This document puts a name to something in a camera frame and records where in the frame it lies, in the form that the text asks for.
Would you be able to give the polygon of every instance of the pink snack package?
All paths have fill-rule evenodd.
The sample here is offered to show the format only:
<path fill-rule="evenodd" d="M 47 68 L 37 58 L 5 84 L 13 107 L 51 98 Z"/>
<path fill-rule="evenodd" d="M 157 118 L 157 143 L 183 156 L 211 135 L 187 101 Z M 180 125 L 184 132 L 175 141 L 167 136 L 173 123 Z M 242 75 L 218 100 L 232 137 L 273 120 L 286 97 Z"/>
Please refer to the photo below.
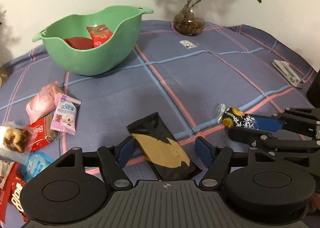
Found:
<path fill-rule="evenodd" d="M 26 106 L 30 124 L 53 111 L 58 104 L 58 94 L 63 93 L 56 82 L 41 88 Z"/>
<path fill-rule="evenodd" d="M 58 94 L 57 97 L 58 105 L 50 129 L 75 135 L 77 107 L 81 104 L 81 101 L 65 94 Z"/>

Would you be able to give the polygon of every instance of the wall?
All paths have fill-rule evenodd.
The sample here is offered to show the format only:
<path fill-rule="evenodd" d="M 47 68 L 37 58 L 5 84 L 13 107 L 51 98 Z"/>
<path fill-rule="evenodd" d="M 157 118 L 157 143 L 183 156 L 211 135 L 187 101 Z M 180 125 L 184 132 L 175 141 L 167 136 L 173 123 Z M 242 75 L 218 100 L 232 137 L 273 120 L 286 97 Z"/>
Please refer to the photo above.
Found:
<path fill-rule="evenodd" d="M 87 14 L 106 6 L 127 4 L 151 7 L 146 19 L 171 20 L 185 0 L 0 0 L 0 58 L 18 57 L 41 42 L 37 32 L 69 14 Z M 320 0 L 204 0 L 205 19 L 221 25 L 248 24 L 261 28 L 320 68 Z"/>

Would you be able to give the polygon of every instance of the food wrapper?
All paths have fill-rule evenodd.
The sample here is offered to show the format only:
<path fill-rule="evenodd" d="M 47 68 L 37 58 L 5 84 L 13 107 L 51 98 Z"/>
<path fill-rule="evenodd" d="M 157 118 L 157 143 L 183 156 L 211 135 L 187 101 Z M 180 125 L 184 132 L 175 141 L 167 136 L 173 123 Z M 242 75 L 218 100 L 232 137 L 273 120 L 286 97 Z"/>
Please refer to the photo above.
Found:
<path fill-rule="evenodd" d="M 23 218 L 23 221 L 27 222 L 28 218 L 24 213 L 24 210 L 20 203 L 20 193 L 25 185 L 26 182 L 23 181 L 23 175 L 20 172 L 17 172 L 12 182 L 9 203 L 12 204 L 18 210 L 18 212 L 21 214 Z"/>
<path fill-rule="evenodd" d="M 26 106 L 30 124 L 53 111 L 58 104 L 58 94 L 63 93 L 57 83 L 44 86 Z"/>
<path fill-rule="evenodd" d="M 106 27 L 105 24 L 101 24 L 95 27 L 87 26 L 87 30 L 93 41 L 93 46 L 98 47 L 104 44 L 108 39 L 111 38 L 112 32 Z"/>
<path fill-rule="evenodd" d="M 0 155 L 12 161 L 26 164 L 37 132 L 14 122 L 0 126 Z"/>
<path fill-rule="evenodd" d="M 92 39 L 85 37 L 73 37 L 64 39 L 64 41 L 77 50 L 89 50 L 94 48 Z"/>
<path fill-rule="evenodd" d="M 30 153 L 27 164 L 21 171 L 24 176 L 23 180 L 29 182 L 52 162 L 54 160 L 41 151 Z"/>
<path fill-rule="evenodd" d="M 11 195 L 12 182 L 14 182 L 18 164 L 14 163 L 8 174 L 7 181 L 3 188 L 0 188 L 0 221 L 5 223 L 5 213 L 7 211 L 8 200 Z"/>
<path fill-rule="evenodd" d="M 77 107 L 81 101 L 64 94 L 59 94 L 58 98 L 57 109 L 54 112 L 50 128 L 75 135 Z"/>
<path fill-rule="evenodd" d="M 3 189 L 14 162 L 0 160 L 0 188 Z"/>
<path fill-rule="evenodd" d="M 165 126 L 158 113 L 153 113 L 129 126 L 159 180 L 189 180 L 201 170 Z"/>
<path fill-rule="evenodd" d="M 4 69 L 4 67 L 0 67 L 0 87 L 4 85 L 7 79 L 8 79 L 8 74 L 6 70 Z"/>
<path fill-rule="evenodd" d="M 30 152 L 39 150 L 56 139 L 57 132 L 50 129 L 52 118 L 53 115 L 47 115 L 38 119 L 33 124 L 28 125 L 28 127 L 33 128 L 34 131 L 37 132 L 35 142 L 33 143 Z"/>
<path fill-rule="evenodd" d="M 256 120 L 248 114 L 245 114 L 237 108 L 226 108 L 225 104 L 218 107 L 218 123 L 222 123 L 227 129 L 231 127 L 244 127 L 258 129 Z"/>

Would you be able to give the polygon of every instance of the white tag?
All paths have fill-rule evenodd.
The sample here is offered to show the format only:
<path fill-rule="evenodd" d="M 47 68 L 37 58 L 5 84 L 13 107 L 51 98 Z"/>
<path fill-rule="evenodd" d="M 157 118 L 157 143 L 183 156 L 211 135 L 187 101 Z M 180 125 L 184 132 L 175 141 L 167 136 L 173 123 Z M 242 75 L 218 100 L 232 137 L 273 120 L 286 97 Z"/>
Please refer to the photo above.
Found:
<path fill-rule="evenodd" d="M 189 42 L 187 40 L 180 41 L 180 43 L 182 45 L 184 45 L 187 49 L 196 48 L 196 45 L 194 45 L 193 43 L 191 43 L 191 42 Z"/>

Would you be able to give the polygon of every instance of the green bowl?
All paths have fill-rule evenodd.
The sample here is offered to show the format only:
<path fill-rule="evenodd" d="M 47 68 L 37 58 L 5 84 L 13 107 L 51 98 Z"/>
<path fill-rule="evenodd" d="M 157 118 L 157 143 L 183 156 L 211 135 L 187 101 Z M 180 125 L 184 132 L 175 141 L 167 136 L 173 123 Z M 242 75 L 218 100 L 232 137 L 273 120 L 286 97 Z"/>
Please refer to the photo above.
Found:
<path fill-rule="evenodd" d="M 130 54 L 139 36 L 142 15 L 152 13 L 150 8 L 110 6 L 91 15 L 69 15 L 36 34 L 32 41 L 42 39 L 52 60 L 66 71 L 78 75 L 99 75 Z M 100 24 L 105 24 L 113 35 L 96 48 L 77 50 L 63 40 L 91 38 L 86 27 Z"/>

